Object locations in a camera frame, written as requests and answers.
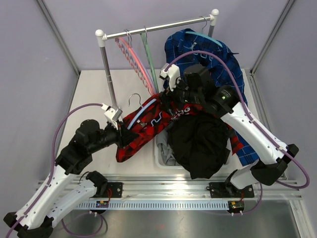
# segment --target black cloth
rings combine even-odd
[[[181,116],[169,130],[168,143],[192,179],[210,179],[228,159],[230,133],[222,120],[201,112]]]

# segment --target light blue hanger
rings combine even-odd
[[[208,40],[211,40],[212,42],[215,42],[217,45],[222,47],[222,44],[219,41],[216,41],[214,38],[211,38],[210,36],[206,36],[204,34],[201,34],[201,33],[198,33],[198,32],[194,32],[194,31],[186,31],[185,34],[192,34],[192,35],[204,37],[204,38],[206,38]]]

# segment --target white tabletop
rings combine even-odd
[[[245,95],[249,103],[250,111],[258,117],[255,104],[252,98],[250,86],[248,84],[245,71]],[[128,99],[131,94],[139,93],[141,103],[149,98],[149,93],[143,86],[142,81],[138,78],[134,70],[111,70],[114,91],[117,103],[123,110],[122,117],[138,109],[139,98],[131,98],[131,106],[128,107]],[[162,80],[158,78],[159,87],[162,86]],[[106,82],[104,70],[84,70],[81,72],[75,95],[71,104],[71,110],[86,103],[105,103],[111,105],[111,99]],[[100,127],[106,126],[104,111],[99,107],[87,107],[75,112],[69,117],[62,135],[60,149],[65,147],[73,137],[75,130],[80,123],[86,119],[95,119],[99,122]],[[154,157],[154,140],[147,143],[129,160],[118,163],[115,159],[117,146],[111,145],[95,154],[93,162],[89,164],[85,171],[97,170],[101,174],[118,175],[118,176],[188,176],[189,172],[185,169],[162,169],[155,163]],[[214,176],[227,176],[233,170],[241,168],[241,163],[236,155],[229,159],[229,165],[224,166]]]

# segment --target gray cloth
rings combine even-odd
[[[169,125],[160,134],[157,135],[158,151],[161,153],[164,164],[168,166],[180,166],[180,164],[177,163],[174,158],[173,150],[171,146],[167,143],[167,139],[168,139],[167,130],[170,128],[170,126],[171,125]]]

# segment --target blue plaid fabric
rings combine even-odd
[[[218,44],[205,37],[192,34],[185,34],[186,31],[193,30],[184,29],[168,37],[165,43],[166,62],[171,63],[175,58],[189,51],[199,50],[215,54],[216,56],[221,58],[230,68],[231,73],[233,74],[242,93],[243,100],[247,104],[247,99],[244,95],[243,75],[239,63],[237,59],[234,57],[235,53],[231,52],[231,50],[221,41],[218,42],[222,44],[222,47],[220,47]],[[209,69],[209,71],[211,72],[211,77],[213,78],[216,87],[220,87],[222,85],[229,85],[234,88],[234,85],[229,77],[229,74],[224,69],[222,64],[210,56],[206,56],[203,54],[192,54],[178,60],[176,62],[176,65],[180,69],[181,76],[183,76],[183,72],[187,67],[197,63],[200,63],[201,65]],[[243,166],[249,165],[256,161],[259,158],[259,156],[256,154],[254,149],[246,142],[246,140],[242,138],[241,135],[239,135],[237,132],[236,134],[239,138],[239,141],[244,145],[244,147],[237,152],[237,155]]]

